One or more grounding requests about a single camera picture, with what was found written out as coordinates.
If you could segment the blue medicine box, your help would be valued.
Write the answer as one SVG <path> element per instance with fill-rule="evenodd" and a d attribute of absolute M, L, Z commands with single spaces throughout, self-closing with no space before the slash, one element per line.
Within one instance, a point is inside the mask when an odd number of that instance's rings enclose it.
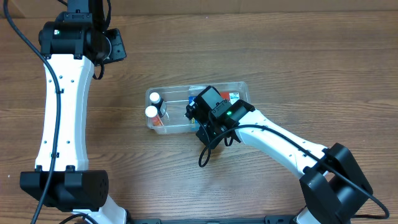
<path fill-rule="evenodd" d="M 196 98 L 196 96 L 189 96 L 189 97 L 188 97 L 188 104 L 189 104 L 189 105 L 193 104 L 195 98 Z M 191 131 L 197 132 L 198 129 L 199 129 L 199 127 L 200 127 L 200 125 L 197 123 L 197 121 L 195 120 L 195 118 L 192 118 L 192 119 L 190 120 L 190 122 L 191 122 L 191 125 L 192 125 Z"/>

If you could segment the clear plastic container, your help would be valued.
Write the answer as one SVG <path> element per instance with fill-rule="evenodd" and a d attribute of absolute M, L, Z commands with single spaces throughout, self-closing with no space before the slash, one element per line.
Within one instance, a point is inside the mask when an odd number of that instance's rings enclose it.
<path fill-rule="evenodd" d="M 161 117 L 163 126 L 154 126 L 149 118 L 147 118 L 147 127 L 153 129 L 157 134 L 177 134 L 192 132 L 191 122 L 186 118 L 186 106 L 188 105 L 189 96 L 197 96 L 209 84 L 192 84 L 183 86 L 164 86 L 154 87 L 146 91 L 146 106 L 150 106 L 149 95 L 157 92 L 167 105 L 166 115 Z M 220 93 L 221 92 L 238 92 L 240 100 L 250 102 L 249 89 L 245 82 L 226 82 L 213 83 Z"/>

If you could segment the red medicine box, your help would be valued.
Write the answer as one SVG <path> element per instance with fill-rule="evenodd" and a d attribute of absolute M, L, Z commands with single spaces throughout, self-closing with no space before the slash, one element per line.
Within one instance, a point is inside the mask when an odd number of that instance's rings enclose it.
<path fill-rule="evenodd" d="M 220 95 L 224 100 L 230 100 L 229 92 L 221 92 Z"/>

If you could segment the dark bottle white cap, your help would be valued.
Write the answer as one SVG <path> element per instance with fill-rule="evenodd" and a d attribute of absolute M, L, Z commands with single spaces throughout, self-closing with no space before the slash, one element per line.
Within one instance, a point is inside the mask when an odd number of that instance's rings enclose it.
<path fill-rule="evenodd" d="M 157 92 L 152 92 L 149 95 L 149 99 L 150 99 L 151 105 L 155 106 L 157 108 L 158 115 L 160 117 L 163 117 L 166 114 L 166 110 L 167 110 L 167 105 L 166 105 L 164 99 Z"/>

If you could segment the orange Redoxon tube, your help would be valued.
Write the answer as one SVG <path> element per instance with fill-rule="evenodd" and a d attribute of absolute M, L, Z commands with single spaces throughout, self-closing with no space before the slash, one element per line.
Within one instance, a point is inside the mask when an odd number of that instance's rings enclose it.
<path fill-rule="evenodd" d="M 150 119 L 154 126 L 163 126 L 163 122 L 158 114 L 158 110 L 155 106 L 148 106 L 145 110 L 146 116 Z"/>

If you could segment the white medicine box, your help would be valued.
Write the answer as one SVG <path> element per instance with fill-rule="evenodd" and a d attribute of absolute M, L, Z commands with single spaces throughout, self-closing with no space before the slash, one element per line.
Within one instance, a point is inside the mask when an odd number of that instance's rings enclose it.
<path fill-rule="evenodd" d="M 238 92 L 229 92 L 229 101 L 233 105 L 235 102 L 237 102 L 240 99 L 240 95 Z"/>

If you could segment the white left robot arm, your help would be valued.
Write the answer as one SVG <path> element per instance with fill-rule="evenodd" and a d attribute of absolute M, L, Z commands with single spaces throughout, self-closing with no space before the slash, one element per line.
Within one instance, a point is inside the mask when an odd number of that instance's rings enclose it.
<path fill-rule="evenodd" d="M 55 207 L 88 223 L 128 223 L 129 213 L 109 195 L 108 174 L 91 170 L 86 152 L 86 109 L 95 67 L 126 57 L 120 31 L 110 29 L 109 1 L 68 1 L 47 22 L 37 51 L 47 81 L 44 130 L 34 170 L 20 186 L 40 207 Z"/>

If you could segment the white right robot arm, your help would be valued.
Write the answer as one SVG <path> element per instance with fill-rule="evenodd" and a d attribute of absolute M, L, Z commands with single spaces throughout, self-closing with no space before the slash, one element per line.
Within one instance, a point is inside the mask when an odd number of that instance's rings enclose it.
<path fill-rule="evenodd" d="M 306 207 L 292 223 L 350 223 L 373 190 L 351 151 L 306 141 L 268 120 L 244 100 L 224 99 L 206 87 L 186 106 L 186 117 L 201 128 L 197 137 L 208 149 L 231 138 L 255 147 L 299 179 Z"/>

